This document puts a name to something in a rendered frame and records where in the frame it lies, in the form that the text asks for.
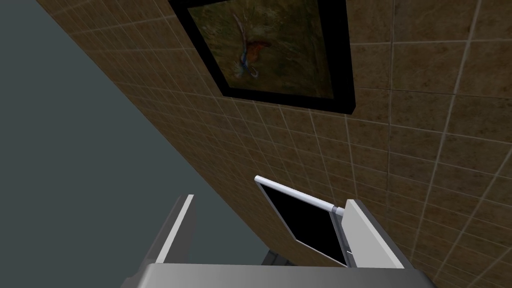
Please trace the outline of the black panel with white bar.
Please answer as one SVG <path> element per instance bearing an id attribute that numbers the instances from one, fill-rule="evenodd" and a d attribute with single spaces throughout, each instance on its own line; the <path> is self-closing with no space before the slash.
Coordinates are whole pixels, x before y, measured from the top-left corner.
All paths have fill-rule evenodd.
<path id="1" fill-rule="evenodd" d="M 343 208 L 259 175 L 254 181 L 294 240 L 343 267 L 350 266 L 339 228 Z"/>

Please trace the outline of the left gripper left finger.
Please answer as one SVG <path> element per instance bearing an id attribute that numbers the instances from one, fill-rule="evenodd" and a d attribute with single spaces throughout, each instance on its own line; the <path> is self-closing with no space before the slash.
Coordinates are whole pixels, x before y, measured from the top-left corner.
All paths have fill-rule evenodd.
<path id="1" fill-rule="evenodd" d="M 147 252 L 144 263 L 183 264 L 188 260 L 197 222 L 196 198 L 193 194 L 178 197 L 164 224 Z"/>

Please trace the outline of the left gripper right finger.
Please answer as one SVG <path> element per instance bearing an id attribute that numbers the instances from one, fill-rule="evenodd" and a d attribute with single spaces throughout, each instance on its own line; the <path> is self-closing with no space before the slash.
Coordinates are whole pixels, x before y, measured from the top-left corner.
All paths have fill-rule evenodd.
<path id="1" fill-rule="evenodd" d="M 341 217 L 351 263 L 357 268 L 412 269 L 413 265 L 393 242 L 368 208 L 358 199 L 346 201 Z"/>

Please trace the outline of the black framed picture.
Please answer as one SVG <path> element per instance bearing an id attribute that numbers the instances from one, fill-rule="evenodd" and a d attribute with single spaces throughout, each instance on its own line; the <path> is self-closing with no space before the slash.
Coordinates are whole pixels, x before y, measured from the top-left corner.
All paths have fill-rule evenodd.
<path id="1" fill-rule="evenodd" d="M 353 114 L 346 0 L 168 0 L 221 94 Z"/>

